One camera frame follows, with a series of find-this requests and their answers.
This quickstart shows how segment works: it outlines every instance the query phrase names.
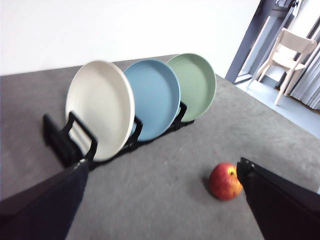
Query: red apple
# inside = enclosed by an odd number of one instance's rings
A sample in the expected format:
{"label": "red apple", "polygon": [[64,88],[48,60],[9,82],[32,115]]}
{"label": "red apple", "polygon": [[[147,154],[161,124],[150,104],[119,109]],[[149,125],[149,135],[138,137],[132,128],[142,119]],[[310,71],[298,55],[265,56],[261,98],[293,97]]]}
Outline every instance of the red apple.
{"label": "red apple", "polygon": [[220,200],[238,196],[242,185],[237,178],[237,167],[229,162],[219,163],[210,175],[210,190]]}

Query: dish rack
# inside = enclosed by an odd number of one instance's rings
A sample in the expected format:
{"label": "dish rack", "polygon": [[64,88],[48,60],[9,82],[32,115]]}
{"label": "dish rack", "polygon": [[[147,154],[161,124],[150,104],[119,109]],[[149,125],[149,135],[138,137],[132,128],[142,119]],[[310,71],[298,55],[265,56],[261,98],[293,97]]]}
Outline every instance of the dish rack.
{"label": "dish rack", "polygon": [[[104,161],[94,161],[94,156],[96,154],[98,145],[97,139],[91,133],[90,129],[88,129],[86,125],[81,121],[81,119],[79,119],[79,117],[77,117],[76,114],[72,111],[69,112],[68,121],[61,130],[58,129],[57,125],[53,122],[49,114],[46,113],[43,116],[43,138],[46,145],[50,146],[53,149],[65,168],[79,162],[81,159],[87,159],[89,170],[92,171],[101,165],[110,163],[111,161],[126,153],[135,151],[139,147],[147,145],[154,140],[161,138],[164,135],[175,132],[182,127],[193,124],[195,120],[188,122],[181,121],[187,111],[187,108],[187,105],[181,101],[179,114],[175,117],[170,127],[160,136],[148,141],[138,141],[138,137],[143,128],[143,122],[137,116],[135,116],[134,122],[136,123],[136,128],[133,134],[128,138],[128,140],[124,144],[124,147],[116,155]],[[82,154],[78,145],[69,136],[69,131],[73,127],[74,122],[76,122],[80,126],[80,128],[91,140],[91,146],[85,155]]]}

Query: curtain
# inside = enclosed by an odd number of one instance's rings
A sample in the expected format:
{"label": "curtain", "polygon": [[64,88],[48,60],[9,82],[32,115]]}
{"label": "curtain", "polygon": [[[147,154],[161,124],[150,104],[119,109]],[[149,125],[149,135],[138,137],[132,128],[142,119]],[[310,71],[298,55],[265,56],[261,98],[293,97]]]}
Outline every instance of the curtain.
{"label": "curtain", "polygon": [[314,55],[307,69],[290,95],[312,109],[320,109],[320,51]]}

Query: table surface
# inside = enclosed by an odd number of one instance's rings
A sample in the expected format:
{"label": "table surface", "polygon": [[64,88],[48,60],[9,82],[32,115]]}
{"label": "table surface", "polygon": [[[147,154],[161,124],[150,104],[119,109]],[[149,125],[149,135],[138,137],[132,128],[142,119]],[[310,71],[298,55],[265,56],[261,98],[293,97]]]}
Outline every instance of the table surface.
{"label": "table surface", "polygon": [[[1,77],[2,199],[63,169],[44,144],[42,117],[63,126],[79,68]],[[316,191],[319,156],[317,138],[217,77],[213,104],[194,124],[90,172],[67,239],[262,239],[243,191],[226,202],[210,195],[211,170],[246,157]]]}

